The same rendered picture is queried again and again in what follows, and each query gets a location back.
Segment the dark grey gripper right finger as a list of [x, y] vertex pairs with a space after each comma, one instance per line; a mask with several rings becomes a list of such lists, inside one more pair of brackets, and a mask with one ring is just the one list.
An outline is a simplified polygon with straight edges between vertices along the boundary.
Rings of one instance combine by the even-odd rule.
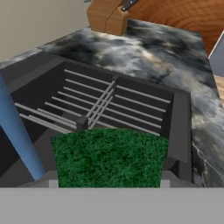
[[164, 160], [161, 188], [199, 187], [193, 183], [193, 172], [189, 165], [167, 157]]

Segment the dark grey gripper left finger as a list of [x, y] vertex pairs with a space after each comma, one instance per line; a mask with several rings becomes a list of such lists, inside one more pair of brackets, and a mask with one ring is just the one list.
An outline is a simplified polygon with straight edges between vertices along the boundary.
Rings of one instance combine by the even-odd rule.
[[20, 188], [27, 188], [27, 187], [58, 188], [59, 187], [58, 173], [56, 171], [48, 171], [46, 175], [40, 180], [32, 181], [20, 186]]

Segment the green sponge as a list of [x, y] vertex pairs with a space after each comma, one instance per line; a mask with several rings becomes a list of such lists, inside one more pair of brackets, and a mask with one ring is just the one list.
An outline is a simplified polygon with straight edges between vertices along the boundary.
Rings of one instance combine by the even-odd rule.
[[90, 129], [51, 140], [61, 187], [159, 187], [169, 140], [130, 129]]

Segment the dark grey sink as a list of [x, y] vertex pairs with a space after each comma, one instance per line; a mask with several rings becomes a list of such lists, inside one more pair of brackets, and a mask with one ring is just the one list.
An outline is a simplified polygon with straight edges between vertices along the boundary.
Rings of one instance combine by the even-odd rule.
[[[14, 104], [22, 101], [33, 106], [40, 104], [47, 95], [54, 92], [60, 76], [66, 69], [82, 74], [117, 75], [128, 80], [125, 85], [127, 88], [169, 100], [171, 105], [164, 116], [163, 135], [161, 136], [169, 140], [165, 158], [173, 158], [185, 163], [193, 171], [191, 96], [189, 93], [46, 52], [38, 52], [18, 62], [0, 65], [0, 74], [3, 76]], [[57, 172], [51, 140], [53, 137], [64, 134], [26, 120], [20, 113], [19, 116], [45, 168], [45, 175], [49, 171]], [[32, 181], [37, 180], [33, 179], [0, 127], [0, 187], [20, 187]]]

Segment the wooden knife block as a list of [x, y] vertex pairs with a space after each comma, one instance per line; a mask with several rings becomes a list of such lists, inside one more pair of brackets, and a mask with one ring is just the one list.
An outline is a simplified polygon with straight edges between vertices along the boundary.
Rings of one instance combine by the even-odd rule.
[[125, 0], [93, 0], [87, 8], [87, 18], [92, 31], [122, 36], [127, 31]]

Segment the black-handled knife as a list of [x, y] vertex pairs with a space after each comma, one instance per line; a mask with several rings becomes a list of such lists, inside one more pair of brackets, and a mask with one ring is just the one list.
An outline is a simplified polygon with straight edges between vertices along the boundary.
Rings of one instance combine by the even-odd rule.
[[139, 0], [128, 0], [122, 7], [122, 11], [123, 12], [128, 11], [132, 6], [134, 6], [138, 2], [139, 2]]

